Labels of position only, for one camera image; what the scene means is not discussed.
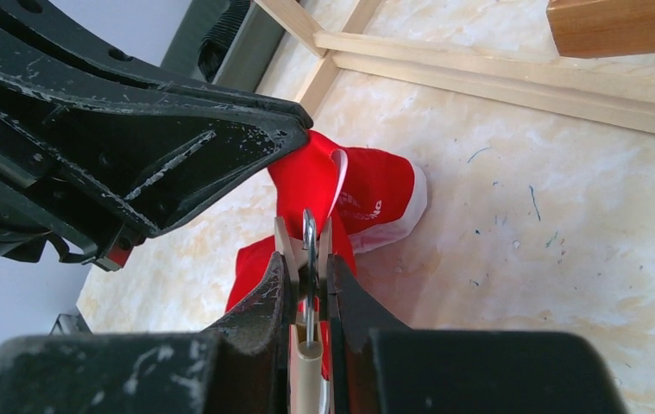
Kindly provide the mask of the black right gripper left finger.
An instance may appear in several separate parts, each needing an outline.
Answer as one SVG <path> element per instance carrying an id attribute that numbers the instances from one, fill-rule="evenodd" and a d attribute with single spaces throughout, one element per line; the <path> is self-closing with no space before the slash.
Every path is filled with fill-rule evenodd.
<path id="1" fill-rule="evenodd" d="M 200 332 L 21 336 L 0 346 L 0 413 L 274 413 L 289 298 L 273 254 L 260 284 Z"/>

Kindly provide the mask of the grey plastic bin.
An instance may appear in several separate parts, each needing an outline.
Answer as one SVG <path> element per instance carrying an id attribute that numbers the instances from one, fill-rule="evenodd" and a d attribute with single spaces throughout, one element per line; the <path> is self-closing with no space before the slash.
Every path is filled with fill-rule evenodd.
<path id="1" fill-rule="evenodd" d="M 192 1 L 160 67 L 255 92 L 285 29 L 253 1 Z"/>

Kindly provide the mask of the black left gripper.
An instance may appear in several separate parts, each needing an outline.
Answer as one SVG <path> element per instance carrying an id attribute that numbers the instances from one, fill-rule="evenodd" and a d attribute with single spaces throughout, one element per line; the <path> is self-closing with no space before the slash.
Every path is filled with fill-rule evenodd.
<path id="1" fill-rule="evenodd" d="M 0 86 L 0 258 L 116 271 L 304 146 L 308 129 L 36 103 Z"/>

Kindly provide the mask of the wooden clothes rack frame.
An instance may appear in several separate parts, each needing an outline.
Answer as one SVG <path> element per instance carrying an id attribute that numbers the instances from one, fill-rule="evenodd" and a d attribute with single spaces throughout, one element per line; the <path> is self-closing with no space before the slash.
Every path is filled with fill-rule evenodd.
<path id="1" fill-rule="evenodd" d="M 376 1 L 356 2 L 346 32 L 323 30 L 296 1 L 258 4 L 330 72 L 362 72 L 655 134 L 654 66 L 363 34 Z"/>

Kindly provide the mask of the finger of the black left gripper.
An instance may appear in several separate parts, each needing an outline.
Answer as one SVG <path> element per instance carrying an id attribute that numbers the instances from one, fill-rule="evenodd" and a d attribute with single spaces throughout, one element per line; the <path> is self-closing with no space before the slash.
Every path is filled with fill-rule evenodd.
<path id="1" fill-rule="evenodd" d="M 308 129 L 297 103 L 208 85 L 130 56 L 47 1 L 0 1 L 0 86 L 42 102 L 111 114 L 188 115 Z"/>

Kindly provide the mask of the beige clip hanger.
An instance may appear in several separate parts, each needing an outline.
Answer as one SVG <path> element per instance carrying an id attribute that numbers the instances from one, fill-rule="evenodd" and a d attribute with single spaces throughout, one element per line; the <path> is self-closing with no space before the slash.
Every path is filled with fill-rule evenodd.
<path id="1" fill-rule="evenodd" d="M 322 374 L 324 340 L 318 311 L 319 295 L 326 292 L 320 274 L 326 272 L 331 249 L 331 223 L 325 241 L 318 238 L 314 215 L 302 216 L 302 236 L 289 235 L 286 220 L 274 219 L 276 251 L 286 265 L 288 345 L 287 385 L 290 413 L 329 413 L 330 382 Z"/>

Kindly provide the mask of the black striped garment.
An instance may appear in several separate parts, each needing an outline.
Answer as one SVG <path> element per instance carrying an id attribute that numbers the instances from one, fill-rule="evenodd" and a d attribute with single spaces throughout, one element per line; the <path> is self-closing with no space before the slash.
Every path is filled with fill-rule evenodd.
<path id="1" fill-rule="evenodd" d="M 198 69 L 205 81 L 211 83 L 223 64 L 242 23 L 249 12 L 249 0 L 231 0 L 205 34 L 198 50 Z"/>

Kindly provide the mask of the wooden compartment tray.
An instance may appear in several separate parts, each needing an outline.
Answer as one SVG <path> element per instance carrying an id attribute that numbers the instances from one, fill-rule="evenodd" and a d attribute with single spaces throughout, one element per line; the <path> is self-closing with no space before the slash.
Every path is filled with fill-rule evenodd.
<path id="1" fill-rule="evenodd" d="M 655 53 L 655 0 L 550 1 L 546 16 L 564 57 Z"/>

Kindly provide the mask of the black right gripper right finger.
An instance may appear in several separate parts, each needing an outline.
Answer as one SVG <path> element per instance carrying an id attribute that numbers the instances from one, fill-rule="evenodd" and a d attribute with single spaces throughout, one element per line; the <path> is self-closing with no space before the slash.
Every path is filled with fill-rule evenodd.
<path id="1" fill-rule="evenodd" d="M 599 353 L 554 331 L 412 329 L 327 261 L 334 413 L 622 413 Z"/>

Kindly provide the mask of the red underwear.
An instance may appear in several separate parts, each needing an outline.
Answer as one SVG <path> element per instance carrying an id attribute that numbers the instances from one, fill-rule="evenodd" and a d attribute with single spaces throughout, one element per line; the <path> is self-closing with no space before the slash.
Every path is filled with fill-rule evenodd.
<path id="1" fill-rule="evenodd" d="M 398 242 L 414 230 L 428 204 L 424 172 L 376 148 L 342 147 L 317 131 L 306 146 L 268 167 L 276 215 L 287 234 L 303 237 L 309 210 L 317 230 L 332 223 L 332 247 L 351 271 L 356 254 Z"/>

